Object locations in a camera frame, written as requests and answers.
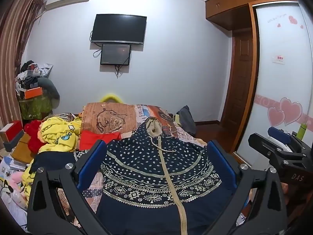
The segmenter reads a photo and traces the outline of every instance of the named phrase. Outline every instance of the wooden floor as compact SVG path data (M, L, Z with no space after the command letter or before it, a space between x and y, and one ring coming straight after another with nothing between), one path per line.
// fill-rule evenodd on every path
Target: wooden floor
M235 137L235 135L228 132L219 124L197 125L196 138L200 138L205 142L215 139L226 152L230 152Z

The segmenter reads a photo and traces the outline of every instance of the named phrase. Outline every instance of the television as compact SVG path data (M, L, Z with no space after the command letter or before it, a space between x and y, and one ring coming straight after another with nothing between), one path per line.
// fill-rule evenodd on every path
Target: television
M91 42L143 44L147 17L124 14L97 14Z
M130 44L104 43L101 50L101 65L129 65Z

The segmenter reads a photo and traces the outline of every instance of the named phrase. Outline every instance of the pink stripe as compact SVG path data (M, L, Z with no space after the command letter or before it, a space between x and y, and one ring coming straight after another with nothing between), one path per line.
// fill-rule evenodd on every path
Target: pink stripe
M259 104L265 108L274 107L275 109L279 110L279 101L272 100L265 96L255 95L254 103ZM307 114L302 113L300 118L296 121L299 124L305 123L307 124L307 129L313 132L313 118L307 116Z

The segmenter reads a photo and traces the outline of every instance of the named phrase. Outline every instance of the red plush toy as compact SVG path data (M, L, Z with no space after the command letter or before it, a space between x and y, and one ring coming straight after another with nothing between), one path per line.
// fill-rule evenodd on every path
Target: red plush toy
M24 131L30 136L30 140L28 141L28 148L33 153L37 154L39 149L45 145L46 143L42 143L38 137L37 133L39 130L39 126L41 125L40 120L33 120L28 124L25 124Z

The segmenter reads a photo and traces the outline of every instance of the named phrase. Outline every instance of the drawstring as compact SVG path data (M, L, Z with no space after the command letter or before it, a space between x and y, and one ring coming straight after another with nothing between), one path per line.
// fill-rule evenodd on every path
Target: drawstring
M156 145L156 144L153 143L151 136L149 136L149 137L150 137L150 139L151 139L152 145L155 146L157 149L159 149L159 150L161 150L161 151L164 151L164 152L175 152L175 150L164 150L164 149L162 149L161 147L159 147L158 145Z

